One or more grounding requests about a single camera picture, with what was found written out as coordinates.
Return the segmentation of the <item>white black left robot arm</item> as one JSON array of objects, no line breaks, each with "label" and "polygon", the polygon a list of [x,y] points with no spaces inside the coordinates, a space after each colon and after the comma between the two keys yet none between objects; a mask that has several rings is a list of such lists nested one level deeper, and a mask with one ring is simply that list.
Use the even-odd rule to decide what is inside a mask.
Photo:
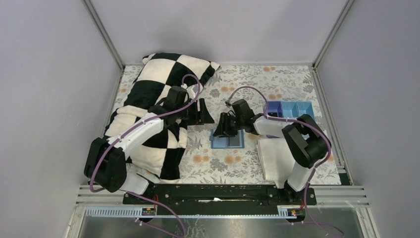
[{"label": "white black left robot arm", "polygon": [[90,179],[91,192],[118,190],[143,194],[149,181],[129,173],[126,160],[140,145],[162,132],[178,119],[193,119],[198,114],[200,83],[186,87],[172,86],[166,97],[150,107],[130,128],[108,139],[96,138],[91,143],[84,174]]}]

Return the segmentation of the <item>blue card holder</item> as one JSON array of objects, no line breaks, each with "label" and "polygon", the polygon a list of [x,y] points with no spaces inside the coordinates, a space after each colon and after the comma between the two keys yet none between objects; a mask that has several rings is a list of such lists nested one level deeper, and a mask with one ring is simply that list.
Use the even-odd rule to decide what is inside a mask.
[{"label": "blue card holder", "polygon": [[244,131],[243,130],[239,130],[238,134],[241,139],[242,139],[242,144],[240,147],[229,147],[227,145],[227,137],[213,137],[213,131],[214,129],[211,130],[210,133],[210,142],[211,142],[211,148],[212,149],[238,149],[238,148],[244,148],[245,147],[245,141],[244,141]]}]

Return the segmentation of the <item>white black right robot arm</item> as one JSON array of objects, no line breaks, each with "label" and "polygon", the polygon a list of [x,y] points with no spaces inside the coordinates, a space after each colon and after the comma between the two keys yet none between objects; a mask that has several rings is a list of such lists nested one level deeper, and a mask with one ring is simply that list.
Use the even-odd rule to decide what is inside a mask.
[{"label": "white black right robot arm", "polygon": [[234,102],[231,107],[232,112],[220,114],[213,137],[234,137],[244,130],[254,135],[282,138],[295,161],[291,175],[285,181],[286,190],[302,191],[309,185],[315,169],[331,154],[329,139],[308,114],[296,119],[255,114],[244,99]]}]

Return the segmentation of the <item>light grey credit card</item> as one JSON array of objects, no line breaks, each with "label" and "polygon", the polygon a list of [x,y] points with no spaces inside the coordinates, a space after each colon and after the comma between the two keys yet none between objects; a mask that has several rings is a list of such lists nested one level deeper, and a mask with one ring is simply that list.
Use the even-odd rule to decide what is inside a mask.
[{"label": "light grey credit card", "polygon": [[241,137],[239,135],[228,138],[227,145],[229,147],[240,147],[241,144],[242,144],[242,139],[241,139]]}]

